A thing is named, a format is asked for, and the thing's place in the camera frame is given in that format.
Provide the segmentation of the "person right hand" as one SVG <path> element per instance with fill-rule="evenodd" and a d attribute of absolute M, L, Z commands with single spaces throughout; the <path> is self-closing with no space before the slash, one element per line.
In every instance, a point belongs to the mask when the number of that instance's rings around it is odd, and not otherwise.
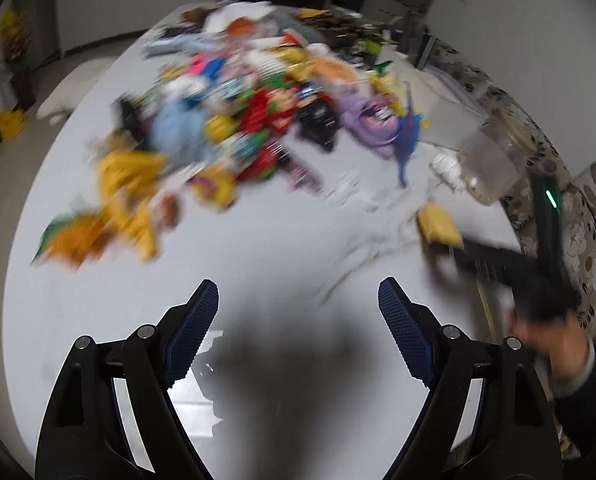
<path fill-rule="evenodd" d="M 547 356 L 550 376 L 560 384 L 580 376 L 592 353 L 586 333 L 572 311 L 564 318 L 540 322 L 524 320 L 516 309 L 509 310 L 508 335 L 520 339 L 526 348 Z"/>

